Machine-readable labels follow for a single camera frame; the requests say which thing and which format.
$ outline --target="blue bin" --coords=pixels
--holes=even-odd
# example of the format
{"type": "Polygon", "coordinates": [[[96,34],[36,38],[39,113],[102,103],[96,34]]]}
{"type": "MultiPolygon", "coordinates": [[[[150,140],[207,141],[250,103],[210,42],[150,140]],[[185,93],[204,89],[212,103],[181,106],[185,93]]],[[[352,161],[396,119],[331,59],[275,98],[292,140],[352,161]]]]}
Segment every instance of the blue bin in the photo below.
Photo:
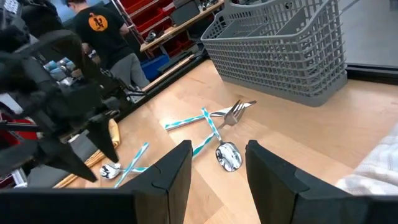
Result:
{"type": "Polygon", "coordinates": [[[153,60],[145,61],[141,63],[141,68],[145,73],[145,76],[149,81],[154,81],[161,74],[157,71],[162,65],[169,62],[169,56],[161,55],[153,60]]]}

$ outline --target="utensil basket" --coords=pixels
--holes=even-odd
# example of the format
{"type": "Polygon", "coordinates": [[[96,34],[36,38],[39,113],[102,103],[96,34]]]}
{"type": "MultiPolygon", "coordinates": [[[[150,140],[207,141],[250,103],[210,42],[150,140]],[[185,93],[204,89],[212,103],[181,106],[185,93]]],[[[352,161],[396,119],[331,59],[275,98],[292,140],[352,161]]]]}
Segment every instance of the utensil basket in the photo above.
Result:
{"type": "Polygon", "coordinates": [[[224,81],[308,106],[346,84],[338,0],[224,1],[201,37],[224,81]]]}

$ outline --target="white cloth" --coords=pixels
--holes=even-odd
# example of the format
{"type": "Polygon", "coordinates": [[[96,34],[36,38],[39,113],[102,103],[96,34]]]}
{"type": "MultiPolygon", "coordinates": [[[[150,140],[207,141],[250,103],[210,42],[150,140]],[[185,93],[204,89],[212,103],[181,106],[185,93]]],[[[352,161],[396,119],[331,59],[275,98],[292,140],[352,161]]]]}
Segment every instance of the white cloth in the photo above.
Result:
{"type": "Polygon", "coordinates": [[[398,124],[336,186],[353,195],[398,195],[398,124]]]}

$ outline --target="gray pants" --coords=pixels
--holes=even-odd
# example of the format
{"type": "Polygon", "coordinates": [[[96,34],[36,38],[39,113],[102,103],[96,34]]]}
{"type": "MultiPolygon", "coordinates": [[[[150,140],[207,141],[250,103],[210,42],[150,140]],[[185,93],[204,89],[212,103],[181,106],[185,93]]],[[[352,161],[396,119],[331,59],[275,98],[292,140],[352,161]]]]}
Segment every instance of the gray pants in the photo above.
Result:
{"type": "Polygon", "coordinates": [[[144,88],[149,84],[149,80],[142,71],[137,55],[134,53],[116,62],[111,68],[111,73],[116,78],[120,78],[126,85],[134,86],[136,84],[139,88],[144,88]]]}

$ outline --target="black t-shirt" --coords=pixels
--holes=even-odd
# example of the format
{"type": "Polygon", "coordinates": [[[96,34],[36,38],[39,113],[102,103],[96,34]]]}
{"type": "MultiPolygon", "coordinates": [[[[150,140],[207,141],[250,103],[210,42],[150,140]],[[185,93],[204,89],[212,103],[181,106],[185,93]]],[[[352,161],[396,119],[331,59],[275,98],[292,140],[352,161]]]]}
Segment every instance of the black t-shirt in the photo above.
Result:
{"type": "Polygon", "coordinates": [[[120,34],[122,18],[104,7],[92,6],[75,18],[75,31],[83,43],[90,44],[101,59],[101,66],[110,69],[116,62],[133,53],[120,34]]]}

